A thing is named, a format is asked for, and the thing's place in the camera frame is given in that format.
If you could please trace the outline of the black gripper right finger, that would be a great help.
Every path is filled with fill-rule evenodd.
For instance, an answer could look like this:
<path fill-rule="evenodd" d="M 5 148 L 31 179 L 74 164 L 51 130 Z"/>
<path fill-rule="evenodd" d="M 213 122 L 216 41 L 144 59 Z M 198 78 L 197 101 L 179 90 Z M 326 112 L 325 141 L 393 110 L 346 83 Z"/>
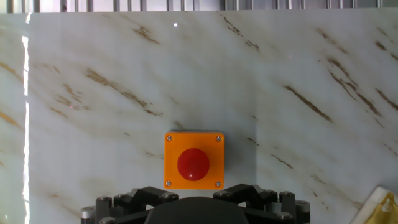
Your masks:
<path fill-rule="evenodd" d="M 238 184 L 217 191 L 213 198 L 235 205 L 248 223 L 310 224 L 310 203 L 289 191 L 276 192 L 258 185 Z"/>

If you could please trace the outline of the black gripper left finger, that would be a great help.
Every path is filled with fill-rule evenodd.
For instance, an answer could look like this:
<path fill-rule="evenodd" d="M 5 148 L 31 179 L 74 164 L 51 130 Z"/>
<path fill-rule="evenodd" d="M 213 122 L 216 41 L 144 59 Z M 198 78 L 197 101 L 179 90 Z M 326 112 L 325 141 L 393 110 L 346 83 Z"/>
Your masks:
<path fill-rule="evenodd" d="M 179 199 L 179 195 L 155 187 L 134 188 L 114 197 L 97 197 L 95 204 L 81 209 L 81 224 L 144 223 L 156 207 Z"/>

